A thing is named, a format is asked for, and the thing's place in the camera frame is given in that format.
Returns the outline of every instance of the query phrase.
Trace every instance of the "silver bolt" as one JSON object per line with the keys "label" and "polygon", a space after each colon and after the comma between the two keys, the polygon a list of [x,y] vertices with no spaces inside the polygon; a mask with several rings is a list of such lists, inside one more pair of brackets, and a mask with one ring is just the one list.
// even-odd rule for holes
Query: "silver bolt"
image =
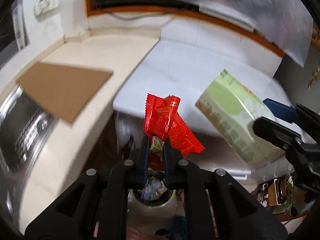
{"label": "silver bolt", "polygon": [[185,160],[185,159],[181,159],[178,163],[179,163],[179,165],[181,165],[181,166],[187,166],[187,165],[188,165],[188,161]]}
{"label": "silver bolt", "polygon": [[224,176],[226,174],[226,171],[224,169],[217,169],[216,173],[219,176]]}
{"label": "silver bolt", "polygon": [[296,137],[295,140],[298,144],[301,144],[301,139],[299,137]]}
{"label": "silver bolt", "polygon": [[96,172],[97,171],[95,169],[88,169],[86,173],[88,176],[93,176],[94,174],[96,174]]}
{"label": "silver bolt", "polygon": [[125,161],[123,162],[123,164],[124,164],[125,166],[132,166],[132,165],[133,165],[133,160],[125,160]]}

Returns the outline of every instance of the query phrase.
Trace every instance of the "red wrapper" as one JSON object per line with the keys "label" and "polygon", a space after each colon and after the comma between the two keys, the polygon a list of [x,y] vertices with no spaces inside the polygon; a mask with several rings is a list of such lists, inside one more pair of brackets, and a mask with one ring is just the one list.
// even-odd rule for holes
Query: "red wrapper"
{"label": "red wrapper", "polygon": [[148,94],[143,130],[150,140],[154,135],[158,136],[162,141],[166,140],[179,103],[180,98],[175,96],[168,96],[163,99]]}
{"label": "red wrapper", "polygon": [[189,153],[200,153],[204,150],[204,146],[197,140],[178,113],[174,117],[168,135],[171,147],[180,150],[183,158]]}

